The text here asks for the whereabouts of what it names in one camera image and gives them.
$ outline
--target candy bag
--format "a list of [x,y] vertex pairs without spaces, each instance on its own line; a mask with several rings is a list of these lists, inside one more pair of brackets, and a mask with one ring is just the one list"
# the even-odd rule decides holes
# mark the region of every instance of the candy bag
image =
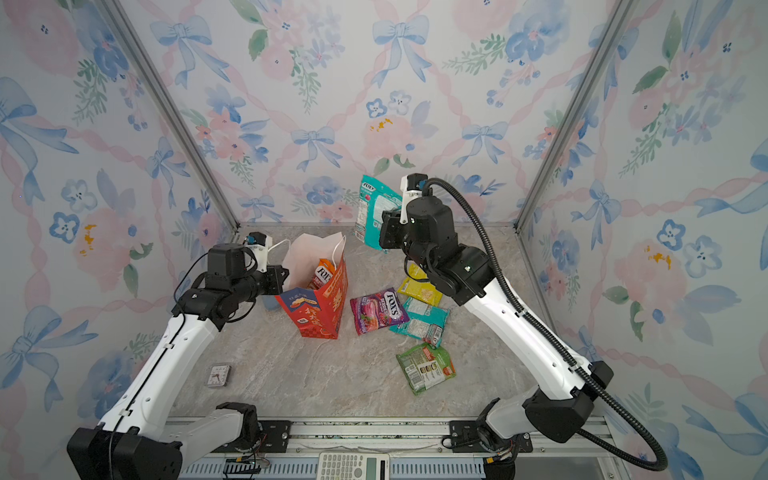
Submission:
[[315,274],[312,275],[312,280],[307,288],[310,290],[319,289],[321,286],[328,283],[328,280],[331,280],[331,277],[335,272],[336,266],[334,266],[327,258],[321,258],[315,269]]
[[362,176],[360,197],[357,202],[355,237],[365,245],[381,250],[379,235],[382,231],[382,212],[397,210],[402,205],[402,196],[387,187],[380,180],[368,175]]
[[358,335],[410,320],[392,287],[349,301]]
[[[425,279],[427,274],[415,263],[411,263],[408,267],[408,275],[417,280]],[[413,278],[406,278],[403,280],[402,285],[397,290],[398,292],[412,296],[417,300],[421,300],[424,303],[428,303],[432,306],[438,306],[440,300],[442,300],[442,293],[438,292],[434,285],[429,282],[417,282]]]
[[411,320],[407,323],[390,326],[389,329],[394,333],[412,336],[427,342],[432,348],[439,347],[445,328],[445,319],[448,318],[449,311],[419,302],[415,298],[408,298],[402,307],[406,309]]
[[438,383],[456,376],[451,356],[442,347],[433,350],[428,343],[423,343],[395,356],[408,377],[413,395],[424,393]]

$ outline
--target yellow candy bag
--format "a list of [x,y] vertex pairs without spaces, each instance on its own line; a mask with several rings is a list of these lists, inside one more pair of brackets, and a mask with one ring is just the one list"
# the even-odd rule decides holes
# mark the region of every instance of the yellow candy bag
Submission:
[[[427,277],[424,270],[415,263],[409,265],[408,274],[417,280]],[[411,278],[406,278],[397,291],[432,306],[438,306],[442,299],[442,293],[438,292],[434,285],[429,282],[417,282]]]

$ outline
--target purple candy bag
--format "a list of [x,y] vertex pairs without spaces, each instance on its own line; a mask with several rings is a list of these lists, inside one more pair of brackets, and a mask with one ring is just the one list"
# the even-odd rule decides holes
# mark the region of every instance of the purple candy bag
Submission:
[[392,287],[349,301],[358,335],[410,321]]

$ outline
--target red paper bag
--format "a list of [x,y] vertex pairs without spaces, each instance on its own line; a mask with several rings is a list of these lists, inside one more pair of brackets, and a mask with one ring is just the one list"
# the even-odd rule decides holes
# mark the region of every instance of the red paper bag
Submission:
[[[291,243],[282,262],[290,275],[283,284],[278,303],[299,327],[301,336],[338,339],[346,298],[347,279],[344,243],[341,233],[320,238],[306,233]],[[306,288],[321,258],[331,260],[336,271],[318,290]]]

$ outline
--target floral wallpaper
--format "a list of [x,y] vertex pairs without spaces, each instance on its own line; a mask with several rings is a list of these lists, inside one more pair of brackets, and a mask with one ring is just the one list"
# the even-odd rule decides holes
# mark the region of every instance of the floral wallpaper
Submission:
[[0,12],[0,477],[68,478],[69,437],[131,384],[184,269],[230,234],[92,3]]
[[766,21],[640,0],[525,225],[558,332],[667,452],[634,478],[768,478]]
[[363,174],[412,171],[515,219],[613,4],[122,2],[236,215],[259,222],[353,222]]

